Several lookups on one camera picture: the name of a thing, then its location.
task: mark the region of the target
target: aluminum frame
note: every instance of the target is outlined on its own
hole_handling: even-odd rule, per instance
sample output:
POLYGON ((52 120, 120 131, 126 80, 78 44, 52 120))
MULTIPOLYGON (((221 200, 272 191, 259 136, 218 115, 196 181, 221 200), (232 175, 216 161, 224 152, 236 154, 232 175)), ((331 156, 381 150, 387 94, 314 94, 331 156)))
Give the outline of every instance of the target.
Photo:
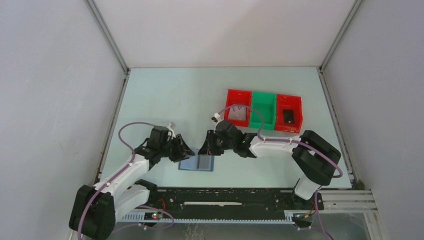
POLYGON ((109 31, 108 26, 106 25, 105 20, 102 17, 102 14, 99 11, 99 8, 97 7, 94 0, 84 0, 85 4, 87 5, 88 9, 90 10, 91 14, 94 17, 95 22, 98 25, 98 28, 100 29, 101 33, 104 35, 107 44, 112 49, 113 54, 115 54, 116 59, 118 60, 122 71, 124 74, 128 74, 130 71, 127 64, 125 63, 124 57, 122 56, 117 43, 115 42, 114 38, 112 37, 111 31, 109 31))
MULTIPOLYGON (((125 79, 123 81, 121 92, 119 93, 119 96, 118 96, 117 104, 115 106, 115 111, 112 117, 110 128, 108 130, 108 134, 105 139, 103 153, 100 156, 99 168, 96 174, 96 177, 99 178, 103 165, 104 165, 104 160, 106 159, 106 156, 107 156, 107 151, 111 143, 112 134, 115 129, 115 125, 117 121, 117 115, 121 108, 122 100, 123 100, 124 93, 127 87, 130 69, 128 68, 121 52, 119 51, 119 48, 116 42, 114 41, 113 36, 111 32, 109 31, 95 3, 95 0, 84 0, 84 1, 86 2, 88 9, 93 14, 93 17, 97 25, 99 26, 101 32, 103 33, 105 37, 105 40, 111 47, 113 53, 115 54, 119 64, 121 65, 123 72, 126 74, 125 79)), ((339 139, 339 144, 342 150, 343 158, 346 162, 346 167, 347 167, 351 182, 354 182, 355 180, 357 181, 359 179, 358 172, 356 171, 355 165, 352 159, 350 158, 348 146, 346 145, 346 141, 343 135, 343 129, 338 119, 337 109, 332 99, 331 90, 326 82, 324 71, 329 61, 331 60, 335 50, 340 44, 343 36, 348 30, 352 20, 358 13, 363 1, 364 0, 355 0, 348 16, 346 17, 342 27, 340 28, 340 31, 338 32, 336 38, 334 39, 334 42, 332 43, 330 49, 328 50, 321 66, 317 67, 317 72, 318 72, 319 79, 321 81, 321 85, 324 91, 324 96, 327 101, 328 108, 330 110, 331 118, 334 124, 334 128, 336 130, 336 134, 339 139)), ((378 214, 377 206, 374 202, 374 198, 370 190, 322 190, 320 191, 320 193, 322 194, 322 198, 324 201, 324 210, 322 210, 321 213, 323 214, 363 213, 365 217, 366 225, 368 228, 368 232, 370 235, 370 239, 371 240, 386 240, 387 239, 387 236, 384 231, 384 227, 382 225, 380 216, 378 214)), ((293 212, 287 211, 286 214, 288 214, 287 216, 289 217, 291 216, 291 214, 293 214, 293 212)), ((260 221, 260 222, 249 222, 249 223, 265 223, 265 222, 260 221)), ((77 233, 75 231, 70 231, 68 233, 67 239, 69 240, 77 239, 77 233)))

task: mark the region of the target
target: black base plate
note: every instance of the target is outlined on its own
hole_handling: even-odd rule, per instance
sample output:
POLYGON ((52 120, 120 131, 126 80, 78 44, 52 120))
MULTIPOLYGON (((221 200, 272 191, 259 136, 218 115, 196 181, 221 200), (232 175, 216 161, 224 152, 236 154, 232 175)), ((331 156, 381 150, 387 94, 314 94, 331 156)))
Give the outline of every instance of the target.
MULTIPOLYGON (((162 209, 176 219, 284 220, 285 210, 310 211, 311 200, 292 200, 287 188, 191 188, 159 187, 156 202, 146 205, 162 209), (188 205, 185 202, 232 202, 241 205, 188 205)), ((318 193, 318 209, 324 209, 318 193)))

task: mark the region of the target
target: floor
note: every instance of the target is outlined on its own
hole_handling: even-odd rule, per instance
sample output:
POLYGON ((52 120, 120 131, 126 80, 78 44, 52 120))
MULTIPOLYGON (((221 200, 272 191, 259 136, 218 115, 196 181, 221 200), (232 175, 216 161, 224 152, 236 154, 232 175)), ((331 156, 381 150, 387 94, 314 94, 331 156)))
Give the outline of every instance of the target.
MULTIPOLYGON (((113 173, 131 152, 118 139, 121 126, 131 122, 176 124, 189 147, 199 149, 211 117, 225 107, 227 90, 240 89, 301 96, 304 130, 313 130, 340 149, 321 82, 315 67, 194 67, 133 68, 123 96, 112 140, 102 170, 102 179, 113 173)), ((240 128, 256 132, 253 128, 240 128)), ((122 137, 137 147, 150 135, 150 126, 132 125, 122 137)), ((266 136, 295 134, 264 130, 266 136)), ((345 162, 339 164, 342 178, 327 188, 351 188, 345 162)), ((302 171, 290 154, 278 158, 242 158, 231 151, 214 159, 213 171, 179 170, 178 164, 162 159, 143 179, 161 187, 292 188, 302 171)))

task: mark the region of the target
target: cable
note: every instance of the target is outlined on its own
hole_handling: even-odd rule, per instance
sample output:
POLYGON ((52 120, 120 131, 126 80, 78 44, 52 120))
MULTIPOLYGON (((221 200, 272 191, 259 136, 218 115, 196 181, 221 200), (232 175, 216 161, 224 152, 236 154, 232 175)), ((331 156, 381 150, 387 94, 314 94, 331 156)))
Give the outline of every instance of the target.
MULTIPOLYGON (((336 175, 336 176, 333 176, 332 178, 337 179, 337 178, 341 178, 343 176, 343 172, 340 169, 340 167, 337 166, 337 164, 335 164, 330 158, 328 158, 322 152, 318 151, 317 149, 315 149, 314 147, 310 146, 309 144, 306 144, 304 142, 297 141, 297 140, 291 140, 290 141, 289 139, 283 139, 283 138, 266 138, 266 137, 262 137, 261 130, 264 127, 264 117, 262 116, 262 114, 260 112, 258 112, 256 109, 254 109, 251 106, 243 105, 243 104, 233 104, 233 105, 227 106, 226 108, 222 109, 221 111, 218 112, 218 114, 221 114, 225 110, 227 110, 229 108, 232 108, 232 107, 245 107, 245 108, 248 108, 250 110, 255 111, 260 116, 260 119, 261 119, 262 123, 260 125, 260 128, 257 130, 257 137, 260 140, 262 140, 262 141, 270 141, 270 142, 281 142, 281 143, 290 143, 291 142, 291 143, 294 143, 294 144, 302 145, 302 146, 308 148, 309 150, 314 151, 316 154, 318 154, 323 159, 325 159, 329 164, 331 164, 335 169, 337 169, 337 171, 338 171, 339 174, 336 175)), ((316 216, 318 217, 319 226, 320 226, 320 228, 318 228, 318 229, 320 229, 322 231, 322 234, 324 234, 324 236, 325 236, 325 238, 327 240, 334 240, 333 237, 324 229, 323 222, 321 221, 321 217, 320 217, 320 212, 318 210, 318 190, 320 190, 321 187, 322 187, 322 185, 320 187, 318 187, 318 189, 315 191, 315 197, 314 197, 315 198, 314 199, 315 200, 315 212, 316 212, 316 216)))
POLYGON ((116 230, 113 230, 112 234, 117 233, 117 232, 119 232, 123 229, 129 228, 129 227, 135 227, 135 226, 144 227, 144 228, 147 228, 147 229, 163 230, 163 229, 168 229, 168 228, 172 227, 172 225, 174 225, 174 223, 175 223, 174 217, 167 211, 161 210, 159 208, 151 207, 151 206, 146 206, 146 205, 140 205, 137 208, 150 209, 150 210, 153 210, 153 211, 156 211, 156 212, 160 212, 162 214, 167 215, 169 218, 171 218, 172 222, 170 224, 166 225, 166 226, 161 226, 161 227, 147 226, 147 225, 144 225, 142 223, 132 223, 132 224, 122 226, 122 227, 120 227, 116 230))
POLYGON ((96 199, 96 197, 100 194, 100 192, 105 189, 108 185, 108 183, 112 182, 113 180, 115 180, 119 175, 121 175, 130 165, 130 163, 132 163, 134 161, 134 159, 136 158, 136 152, 134 151, 134 148, 132 148, 126 141, 124 141, 121 137, 121 132, 122 130, 124 130, 126 127, 131 126, 131 125, 135 125, 135 124, 143 124, 143 125, 149 125, 154 127, 154 124, 148 123, 148 122, 143 122, 143 121, 136 121, 136 122, 130 122, 128 124, 125 124, 123 127, 120 128, 120 130, 118 131, 118 138, 119 140, 125 145, 127 146, 130 150, 131 150, 131 160, 129 161, 129 163, 127 163, 121 170, 119 170, 115 175, 113 175, 109 181, 105 184, 103 184, 95 193, 94 195, 90 198, 90 200, 87 202, 87 205, 84 208, 84 211, 82 211, 81 214, 81 219, 79 220, 79 224, 78 224, 78 231, 77 231, 77 237, 78 240, 83 240, 82 237, 82 230, 83 230, 83 223, 84 223, 84 219, 86 218, 87 212, 89 211, 90 206, 92 205, 92 203, 94 202, 94 199, 96 199))
POLYGON ((312 204, 312 210, 315 210, 313 213, 312 213, 312 210, 310 211, 310 215, 312 216, 312 215, 314 215, 314 214, 316 214, 317 213, 317 208, 315 207, 315 203, 313 202, 313 201, 310 201, 310 203, 312 204))
POLYGON ((294 144, 302 145, 302 146, 308 148, 309 150, 314 151, 320 157, 322 157, 323 159, 325 159, 331 166, 333 166, 335 169, 337 169, 338 175, 333 176, 334 179, 338 179, 338 178, 341 178, 343 176, 342 169, 339 166, 337 166, 337 164, 335 164, 329 157, 327 157, 326 155, 324 155, 322 152, 318 151, 316 148, 310 146, 309 144, 306 144, 304 142, 297 141, 297 140, 290 141, 289 139, 284 139, 284 138, 267 138, 267 137, 263 137, 261 135, 261 130, 264 127, 264 117, 262 116, 262 114, 260 112, 258 112, 256 109, 254 109, 251 106, 243 105, 243 104, 233 104, 233 105, 227 106, 226 108, 222 109, 221 111, 218 112, 218 114, 221 114, 225 110, 227 110, 229 108, 232 108, 232 107, 245 107, 245 108, 248 108, 248 109, 251 109, 251 110, 255 111, 260 116, 260 119, 261 119, 262 123, 261 123, 259 129, 257 130, 257 138, 259 138, 260 140, 262 140, 262 141, 269 141, 269 142, 280 142, 280 143, 290 143, 291 142, 291 143, 294 143, 294 144))
POLYGON ((163 203, 163 209, 162 210, 167 209, 167 205, 165 204, 165 200, 163 198, 161 198, 161 199, 159 199, 157 201, 162 201, 162 203, 163 203))
POLYGON ((318 190, 320 190, 321 187, 322 187, 322 185, 318 187, 318 189, 315 191, 315 194, 314 194, 315 195, 314 196, 315 206, 317 206, 315 208, 315 212, 316 212, 316 216, 318 217, 319 227, 322 231, 322 234, 324 234, 324 236, 327 240, 329 240, 329 239, 334 240, 334 238, 324 229, 323 221, 321 220, 321 216, 320 216, 320 211, 318 210, 318 190))

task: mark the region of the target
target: green bin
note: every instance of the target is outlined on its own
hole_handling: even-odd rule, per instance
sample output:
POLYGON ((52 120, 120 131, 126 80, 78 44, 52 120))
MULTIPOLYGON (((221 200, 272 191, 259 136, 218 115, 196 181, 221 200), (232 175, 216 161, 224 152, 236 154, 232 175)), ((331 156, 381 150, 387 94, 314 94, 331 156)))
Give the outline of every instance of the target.
MULTIPOLYGON (((251 107, 256 109, 263 116, 263 128, 274 130, 277 116, 277 94, 254 91, 252 92, 251 107)), ((249 128, 260 128, 261 117, 255 112, 250 112, 249 128)))

